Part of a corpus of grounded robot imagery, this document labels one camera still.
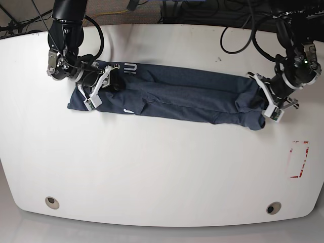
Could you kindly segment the black robot arm image-left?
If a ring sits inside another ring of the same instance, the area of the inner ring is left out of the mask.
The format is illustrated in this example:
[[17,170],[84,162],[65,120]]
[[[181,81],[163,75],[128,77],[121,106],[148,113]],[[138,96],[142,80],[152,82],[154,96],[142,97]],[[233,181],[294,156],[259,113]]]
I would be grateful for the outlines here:
[[[54,1],[53,22],[48,31],[47,73],[55,80],[69,78],[83,88],[93,87],[104,74],[94,63],[104,50],[104,35],[92,18],[86,15],[87,1]],[[90,21],[97,29],[100,47],[96,55],[79,55],[84,40],[83,21]]]

